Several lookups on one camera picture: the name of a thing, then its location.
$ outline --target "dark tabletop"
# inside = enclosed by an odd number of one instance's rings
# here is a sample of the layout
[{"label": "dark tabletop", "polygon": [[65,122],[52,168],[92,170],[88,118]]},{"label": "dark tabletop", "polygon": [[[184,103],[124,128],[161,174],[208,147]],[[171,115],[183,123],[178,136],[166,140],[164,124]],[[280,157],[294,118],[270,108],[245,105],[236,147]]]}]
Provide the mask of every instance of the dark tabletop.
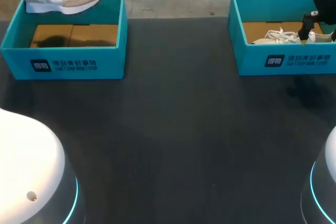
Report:
[{"label": "dark tabletop", "polygon": [[3,59],[0,79],[58,135],[88,224],[302,223],[336,125],[336,76],[239,77],[226,18],[129,20],[123,80],[14,81]]}]

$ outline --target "logo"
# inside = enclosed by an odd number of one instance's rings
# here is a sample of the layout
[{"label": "logo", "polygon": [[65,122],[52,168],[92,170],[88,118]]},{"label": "logo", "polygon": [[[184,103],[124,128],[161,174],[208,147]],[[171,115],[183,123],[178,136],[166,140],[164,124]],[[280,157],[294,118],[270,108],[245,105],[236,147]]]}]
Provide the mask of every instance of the logo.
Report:
[{"label": "logo", "polygon": [[51,72],[50,65],[47,60],[30,60],[35,72]]},{"label": "logo", "polygon": [[285,55],[269,55],[266,59],[265,67],[274,68],[281,67]]}]

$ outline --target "shoelace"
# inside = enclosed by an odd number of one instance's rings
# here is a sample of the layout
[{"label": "shoelace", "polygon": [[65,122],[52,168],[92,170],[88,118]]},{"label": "shoelace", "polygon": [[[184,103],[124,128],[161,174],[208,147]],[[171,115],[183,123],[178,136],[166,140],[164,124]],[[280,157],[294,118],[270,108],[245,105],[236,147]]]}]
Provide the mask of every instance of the shoelace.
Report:
[{"label": "shoelace", "polygon": [[280,44],[288,43],[288,41],[296,42],[297,33],[292,31],[284,32],[281,28],[280,31],[270,30],[266,33],[265,38],[268,37],[270,39],[279,40]]}]

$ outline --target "sneaker sole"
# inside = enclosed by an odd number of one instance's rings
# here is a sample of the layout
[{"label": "sneaker sole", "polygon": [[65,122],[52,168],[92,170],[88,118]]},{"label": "sneaker sole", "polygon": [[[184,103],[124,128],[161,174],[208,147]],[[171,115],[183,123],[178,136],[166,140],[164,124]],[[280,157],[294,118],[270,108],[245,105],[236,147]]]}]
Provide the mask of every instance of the sneaker sole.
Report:
[{"label": "sneaker sole", "polygon": [[66,15],[81,13],[91,7],[93,7],[100,0],[92,1],[88,4],[75,6],[75,7],[64,7],[54,4],[41,4],[41,3],[26,3],[27,13],[48,13],[48,12],[61,12]]}]

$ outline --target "glowing blue light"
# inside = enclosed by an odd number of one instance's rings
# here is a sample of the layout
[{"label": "glowing blue light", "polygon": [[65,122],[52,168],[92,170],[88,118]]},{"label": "glowing blue light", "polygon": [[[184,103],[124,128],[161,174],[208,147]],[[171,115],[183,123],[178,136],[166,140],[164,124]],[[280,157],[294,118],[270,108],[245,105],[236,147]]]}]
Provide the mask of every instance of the glowing blue light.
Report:
[{"label": "glowing blue light", "polygon": [[75,209],[75,206],[76,206],[76,203],[77,203],[77,198],[78,198],[78,181],[77,181],[77,178],[76,178],[76,196],[75,196],[75,201],[73,202],[74,205],[72,206],[72,209],[70,210],[70,213],[69,213],[68,217],[65,219],[65,221],[63,222],[63,224],[66,224],[68,222],[68,220],[70,219],[70,217],[73,213],[73,210]]},{"label": "glowing blue light", "polygon": [[311,169],[311,172],[310,172],[310,188],[311,188],[311,192],[313,194],[313,197],[314,197],[314,200],[316,202],[316,205],[320,208],[321,212],[323,213],[323,215],[332,223],[332,224],[335,224],[335,222],[332,221],[332,219],[330,219],[330,217],[323,211],[322,207],[320,206],[319,202],[317,201],[316,197],[315,197],[315,193],[314,193],[314,190],[313,190],[313,183],[311,182],[311,178],[312,178],[312,175],[313,175],[313,169],[314,169],[314,165],[315,163],[313,164],[313,167]]}]

